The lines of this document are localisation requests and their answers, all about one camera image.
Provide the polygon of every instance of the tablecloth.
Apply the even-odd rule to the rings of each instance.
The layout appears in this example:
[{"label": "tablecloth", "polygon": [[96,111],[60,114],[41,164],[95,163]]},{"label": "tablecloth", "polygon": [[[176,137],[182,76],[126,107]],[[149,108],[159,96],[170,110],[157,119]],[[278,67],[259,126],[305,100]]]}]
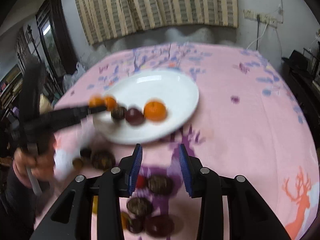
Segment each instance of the tablecloth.
[{"label": "tablecloth", "polygon": [[[185,191],[177,146],[221,176],[242,174],[265,199],[292,239],[299,239],[316,217],[319,168],[315,145],[304,115],[290,89],[259,52],[216,45],[171,43],[126,50],[105,57],[61,98],[56,108],[86,104],[93,94],[107,94],[120,79],[144,69],[166,68],[189,75],[199,87],[200,99],[192,118],[175,133],[143,145],[140,174],[166,174],[174,180],[169,198],[148,190],[133,196],[148,198],[154,214],[170,214],[179,228],[169,239],[196,239],[200,199]],[[82,147],[101,135],[92,118],[56,134],[55,177],[63,189],[75,176],[72,159]],[[132,154],[134,146],[104,141],[117,162]],[[88,177],[101,173],[80,172]],[[120,199],[126,211],[127,199]],[[228,223],[225,221],[225,239]],[[96,217],[92,218],[96,239]],[[145,233],[124,232],[126,240],[147,240]]]}]

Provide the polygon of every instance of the red fruit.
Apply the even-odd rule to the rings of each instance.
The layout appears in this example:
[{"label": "red fruit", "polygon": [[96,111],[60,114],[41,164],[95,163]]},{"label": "red fruit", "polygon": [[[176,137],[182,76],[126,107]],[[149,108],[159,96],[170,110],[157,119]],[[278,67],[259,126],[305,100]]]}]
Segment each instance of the red fruit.
[{"label": "red fruit", "polygon": [[147,180],[142,175],[138,175],[136,188],[144,188],[146,186]]}]

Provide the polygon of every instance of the metal bolt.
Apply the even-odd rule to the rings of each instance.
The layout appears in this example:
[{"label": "metal bolt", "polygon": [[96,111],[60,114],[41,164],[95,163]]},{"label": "metal bolt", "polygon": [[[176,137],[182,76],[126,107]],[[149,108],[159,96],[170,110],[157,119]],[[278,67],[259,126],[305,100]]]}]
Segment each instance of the metal bolt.
[{"label": "metal bolt", "polygon": [[121,171],[121,169],[119,167],[114,167],[114,168],[111,169],[111,172],[113,174],[119,173],[120,171]]},{"label": "metal bolt", "polygon": [[236,179],[237,179],[237,181],[239,181],[239,182],[245,182],[245,177],[242,176],[242,175],[237,176]]},{"label": "metal bolt", "polygon": [[202,174],[208,174],[210,172],[210,170],[208,168],[206,168],[206,167],[203,167],[203,168],[200,169],[200,172]]},{"label": "metal bolt", "polygon": [[84,180],[84,176],[83,175],[76,176],[76,182],[81,182],[83,180]]}]

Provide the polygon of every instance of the oval plate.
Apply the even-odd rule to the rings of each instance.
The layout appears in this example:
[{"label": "oval plate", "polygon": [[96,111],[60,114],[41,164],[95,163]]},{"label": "oval plate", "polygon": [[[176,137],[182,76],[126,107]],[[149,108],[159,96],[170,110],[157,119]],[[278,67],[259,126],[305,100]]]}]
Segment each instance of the oval plate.
[{"label": "oval plate", "polygon": [[118,144],[146,143],[160,139],[180,128],[194,113],[198,100],[197,85],[185,74],[172,70],[145,70],[121,80],[106,93],[118,104],[130,108],[144,108],[151,99],[161,100],[167,108],[162,122],[146,120],[140,126],[131,126],[126,120],[115,123],[110,112],[93,116],[95,128]]}]

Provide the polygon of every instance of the hand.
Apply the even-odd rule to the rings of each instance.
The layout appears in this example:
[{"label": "hand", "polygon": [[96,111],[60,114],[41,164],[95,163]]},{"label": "hand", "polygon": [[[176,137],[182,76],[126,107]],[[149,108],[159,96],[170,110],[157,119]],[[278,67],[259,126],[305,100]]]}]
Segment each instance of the hand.
[{"label": "hand", "polygon": [[53,144],[55,140],[49,143],[49,149],[45,154],[37,156],[36,158],[24,153],[20,148],[14,153],[14,160],[19,174],[28,176],[26,167],[31,168],[33,176],[42,181],[49,181],[53,178],[54,168],[54,154],[55,150]]}]

